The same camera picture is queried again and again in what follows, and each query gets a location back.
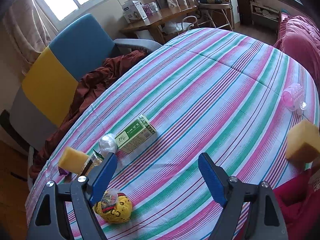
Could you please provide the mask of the pink floral curtain left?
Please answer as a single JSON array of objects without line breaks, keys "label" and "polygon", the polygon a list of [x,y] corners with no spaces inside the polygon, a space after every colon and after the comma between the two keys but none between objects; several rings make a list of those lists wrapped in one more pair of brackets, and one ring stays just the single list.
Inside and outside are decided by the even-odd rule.
[{"label": "pink floral curtain left", "polygon": [[16,0],[5,12],[3,24],[23,60],[22,73],[25,75],[52,41],[35,1]]}]

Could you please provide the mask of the yellow knitted sock bundle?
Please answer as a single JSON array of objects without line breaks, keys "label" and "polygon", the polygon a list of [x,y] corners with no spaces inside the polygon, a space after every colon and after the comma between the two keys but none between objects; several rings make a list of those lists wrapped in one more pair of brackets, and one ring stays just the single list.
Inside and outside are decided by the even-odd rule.
[{"label": "yellow knitted sock bundle", "polygon": [[126,194],[118,189],[108,189],[93,206],[93,211],[110,224],[121,224],[130,220],[132,208],[132,202]]}]

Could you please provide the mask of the yellow sponge block right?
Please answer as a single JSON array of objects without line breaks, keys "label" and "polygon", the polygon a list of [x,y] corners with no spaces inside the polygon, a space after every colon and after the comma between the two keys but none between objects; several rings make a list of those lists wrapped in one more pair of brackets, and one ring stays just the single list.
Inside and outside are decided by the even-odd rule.
[{"label": "yellow sponge block right", "polygon": [[285,158],[295,163],[311,163],[319,157],[319,128],[303,119],[287,133]]}]

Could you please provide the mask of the white cotton ball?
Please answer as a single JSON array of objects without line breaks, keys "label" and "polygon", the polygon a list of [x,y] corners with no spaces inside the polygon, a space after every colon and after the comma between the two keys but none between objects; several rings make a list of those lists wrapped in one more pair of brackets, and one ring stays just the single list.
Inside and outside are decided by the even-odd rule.
[{"label": "white cotton ball", "polygon": [[107,133],[99,140],[100,154],[105,158],[109,153],[116,153],[118,145],[116,136],[112,133]]}]

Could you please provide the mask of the dark red blanket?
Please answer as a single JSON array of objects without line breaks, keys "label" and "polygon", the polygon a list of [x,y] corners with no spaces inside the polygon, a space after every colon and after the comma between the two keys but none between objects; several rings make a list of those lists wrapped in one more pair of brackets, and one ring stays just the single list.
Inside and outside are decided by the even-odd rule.
[{"label": "dark red blanket", "polygon": [[33,155],[29,176],[36,179],[60,141],[88,107],[133,66],[146,58],[147,52],[134,50],[126,55],[104,59],[102,65],[84,75],[78,83],[73,102],[61,126],[45,140],[43,148]]}]

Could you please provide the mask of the striped bed sheet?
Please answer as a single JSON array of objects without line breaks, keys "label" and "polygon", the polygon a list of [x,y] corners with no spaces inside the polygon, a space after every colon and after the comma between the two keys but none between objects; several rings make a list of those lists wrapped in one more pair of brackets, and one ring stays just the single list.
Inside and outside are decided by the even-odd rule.
[{"label": "striped bed sheet", "polygon": [[[306,110],[281,95],[302,85]],[[117,154],[109,186],[133,204],[128,223],[100,225],[108,239],[207,239],[221,213],[198,168],[206,152],[228,175],[277,187],[299,174],[285,159],[286,136],[302,119],[319,125],[308,71],[276,48],[239,33],[195,29],[150,54],[107,89],[62,139],[40,172],[25,209],[30,218],[46,182],[64,183],[57,163],[66,147],[87,154],[99,139],[145,115],[153,137]]]}]

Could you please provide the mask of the purple snack packet far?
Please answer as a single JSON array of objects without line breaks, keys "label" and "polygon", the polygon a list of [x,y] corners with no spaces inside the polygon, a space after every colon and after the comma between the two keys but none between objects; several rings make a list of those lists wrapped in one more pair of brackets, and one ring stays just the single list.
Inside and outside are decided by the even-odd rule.
[{"label": "purple snack packet far", "polygon": [[69,174],[68,171],[64,170],[63,168],[59,167],[59,175],[67,176]]}]

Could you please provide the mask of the white carton on desk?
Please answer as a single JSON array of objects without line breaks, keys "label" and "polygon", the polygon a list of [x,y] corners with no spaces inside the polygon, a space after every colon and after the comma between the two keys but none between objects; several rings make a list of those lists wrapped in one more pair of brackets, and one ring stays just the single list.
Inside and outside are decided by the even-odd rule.
[{"label": "white carton on desk", "polygon": [[124,12],[125,20],[129,24],[148,18],[141,3],[137,0],[126,1],[122,5],[122,10]]}]

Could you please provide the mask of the pink plastic hair roller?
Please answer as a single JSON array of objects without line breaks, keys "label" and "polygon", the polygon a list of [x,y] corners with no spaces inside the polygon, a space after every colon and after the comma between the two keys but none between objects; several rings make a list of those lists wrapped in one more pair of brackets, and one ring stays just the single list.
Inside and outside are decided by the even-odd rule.
[{"label": "pink plastic hair roller", "polygon": [[298,115],[302,115],[307,108],[305,93],[302,85],[293,83],[282,92],[281,99],[285,107]]}]

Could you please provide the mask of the wooden side desk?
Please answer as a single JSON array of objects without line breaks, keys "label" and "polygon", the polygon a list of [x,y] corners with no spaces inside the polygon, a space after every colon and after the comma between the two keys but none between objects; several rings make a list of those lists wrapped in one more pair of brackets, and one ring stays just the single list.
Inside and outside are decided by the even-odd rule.
[{"label": "wooden side desk", "polygon": [[196,5],[191,7],[182,5],[179,7],[161,9],[144,20],[129,24],[127,27],[121,29],[120,32],[127,37],[132,37],[137,31],[147,30],[156,42],[164,45],[165,38],[159,26],[178,17],[188,15],[196,10]]}]

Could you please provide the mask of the yellow sponge block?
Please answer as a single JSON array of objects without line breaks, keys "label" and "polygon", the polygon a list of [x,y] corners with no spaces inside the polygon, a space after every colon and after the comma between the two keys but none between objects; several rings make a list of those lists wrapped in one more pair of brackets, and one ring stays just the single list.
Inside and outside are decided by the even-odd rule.
[{"label": "yellow sponge block", "polygon": [[285,158],[295,163],[311,163],[319,157],[319,128],[303,119],[287,133]]},{"label": "yellow sponge block", "polygon": [[75,150],[71,147],[65,148],[59,162],[59,168],[72,172],[74,174],[80,174],[82,172],[85,162],[89,159],[89,155],[84,152]]}]

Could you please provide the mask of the green white small box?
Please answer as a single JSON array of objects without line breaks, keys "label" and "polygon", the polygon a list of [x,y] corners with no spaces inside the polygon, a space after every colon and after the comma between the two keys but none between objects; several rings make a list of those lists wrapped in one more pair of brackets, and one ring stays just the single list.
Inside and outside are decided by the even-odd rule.
[{"label": "green white small box", "polygon": [[116,135],[115,140],[118,150],[129,154],[155,133],[156,129],[142,114]]}]

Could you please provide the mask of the red pink quilt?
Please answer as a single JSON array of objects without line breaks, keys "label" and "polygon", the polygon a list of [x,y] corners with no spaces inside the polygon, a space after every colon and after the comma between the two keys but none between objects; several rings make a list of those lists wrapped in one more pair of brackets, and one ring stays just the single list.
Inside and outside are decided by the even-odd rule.
[{"label": "red pink quilt", "polygon": [[[303,16],[281,15],[274,45],[300,63],[315,84],[319,98],[319,29]],[[286,160],[312,167],[274,189],[289,239],[319,239],[319,131],[310,121],[300,121],[287,135]]]}]

